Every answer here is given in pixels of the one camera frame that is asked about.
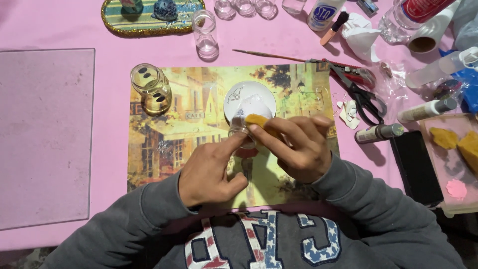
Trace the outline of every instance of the glitter border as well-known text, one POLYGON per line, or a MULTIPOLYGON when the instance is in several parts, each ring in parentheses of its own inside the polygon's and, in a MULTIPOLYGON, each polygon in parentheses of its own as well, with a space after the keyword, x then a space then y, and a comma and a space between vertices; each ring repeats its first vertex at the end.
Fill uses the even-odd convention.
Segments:
MULTIPOLYGON (((179 26, 179 27, 171 27, 169 29, 164 28, 150 28, 150 29, 135 29, 135 30, 120 30, 116 29, 115 27, 111 26, 109 22, 106 21, 105 18, 105 8, 112 0, 105 0, 103 5, 101 6, 101 19, 103 20, 104 25, 106 28, 112 32, 114 35, 122 36, 122 37, 141 37, 141 36, 159 36, 165 34, 179 34, 179 33, 189 33, 193 31, 193 26, 179 26)), ((198 0, 203 9, 206 9, 206 5, 204 4, 203 0, 198 0)))

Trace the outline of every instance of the sponge piece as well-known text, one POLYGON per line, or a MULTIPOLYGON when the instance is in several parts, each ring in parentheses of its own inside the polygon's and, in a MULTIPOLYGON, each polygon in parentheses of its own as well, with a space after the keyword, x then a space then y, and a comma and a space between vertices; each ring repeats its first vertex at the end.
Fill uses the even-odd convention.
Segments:
MULTIPOLYGON (((257 114, 249 114, 246 116, 246 118, 244 119, 244 121, 246 122, 246 126, 249 128, 249 126, 251 126, 252 124, 257 124, 259 125, 262 129, 264 129, 264 124, 266 124, 266 122, 268 121, 269 119, 264 117, 264 116, 261 116, 261 115, 257 115, 257 114)), ((266 132, 268 132, 270 135, 276 137, 277 139, 280 140, 280 137, 279 137, 279 134, 274 131, 274 130, 266 130, 264 129, 266 132)))
POLYGON ((469 131, 468 134, 458 142, 458 149, 467 161, 470 169, 478 175, 478 134, 469 131))
POLYGON ((444 149, 456 148, 458 135, 453 131, 432 127, 430 132, 433 135, 433 142, 444 149))

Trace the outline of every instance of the pink tablecloth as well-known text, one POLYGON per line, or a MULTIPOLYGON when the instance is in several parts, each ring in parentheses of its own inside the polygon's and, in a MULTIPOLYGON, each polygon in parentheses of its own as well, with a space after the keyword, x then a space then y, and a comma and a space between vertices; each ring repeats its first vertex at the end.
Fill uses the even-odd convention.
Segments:
MULTIPOLYGON (((213 1, 206 0, 206 8, 213 10, 213 1)), ((95 96, 91 164, 90 216, 105 210, 119 196, 126 193, 128 162, 128 119, 130 101, 129 73, 138 63, 148 62, 159 67, 238 66, 283 64, 287 60, 263 58, 231 51, 232 48, 288 55, 298 58, 327 57, 330 60, 362 65, 338 35, 332 48, 319 45, 319 37, 304 22, 313 0, 309 0, 302 17, 286 13, 277 1, 279 14, 271 21, 260 16, 232 21, 217 20, 219 58, 213 63, 201 61, 190 34, 164 37, 125 39, 112 35, 100 17, 100 0, 61 1, 10 0, 0 2, 0 50, 96 48, 95 96)), ((380 11, 372 18, 374 26, 391 6, 392 1, 377 2, 380 11)), ((348 11, 363 14, 355 1, 345 5, 348 11)), ((450 33, 444 37, 442 48, 449 49, 450 33)), ((421 67, 439 57, 438 52, 411 56, 405 46, 389 46, 380 37, 378 56, 396 62, 407 61, 421 67)), ((344 90, 333 79, 332 93, 344 90)), ((423 102, 409 93, 409 104, 423 102)), ((337 133, 340 153, 383 178, 390 186, 403 190, 402 181, 388 142, 358 146, 353 134, 338 118, 337 133)), ((366 128, 361 123, 358 129, 366 128)), ((86 221, 27 227, 0 231, 0 251, 61 243, 86 221)))

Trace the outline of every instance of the oval tray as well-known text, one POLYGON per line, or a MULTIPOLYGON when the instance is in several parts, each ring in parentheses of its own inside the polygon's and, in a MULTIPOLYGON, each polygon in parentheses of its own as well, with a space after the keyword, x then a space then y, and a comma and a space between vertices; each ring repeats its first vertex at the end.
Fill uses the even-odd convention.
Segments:
POLYGON ((120 0, 105 0, 101 7, 101 18, 108 30, 115 35, 157 36, 191 32, 191 15, 206 8, 203 0, 174 0, 178 10, 177 19, 161 21, 151 17, 155 2, 156 0, 143 0, 142 13, 130 14, 122 8, 120 0))

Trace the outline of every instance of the gray bottle cap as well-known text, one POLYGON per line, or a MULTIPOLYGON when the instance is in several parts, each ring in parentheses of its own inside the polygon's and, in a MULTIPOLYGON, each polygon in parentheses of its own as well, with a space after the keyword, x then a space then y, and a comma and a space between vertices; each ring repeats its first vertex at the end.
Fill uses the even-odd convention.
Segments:
POLYGON ((386 138, 400 136, 403 134, 403 132, 404 132, 403 126, 399 123, 386 125, 380 130, 380 133, 382 134, 382 136, 386 138))
POLYGON ((455 99, 448 98, 437 102, 435 104, 435 109, 438 111, 438 113, 443 113, 455 109, 456 106, 457 104, 455 99))

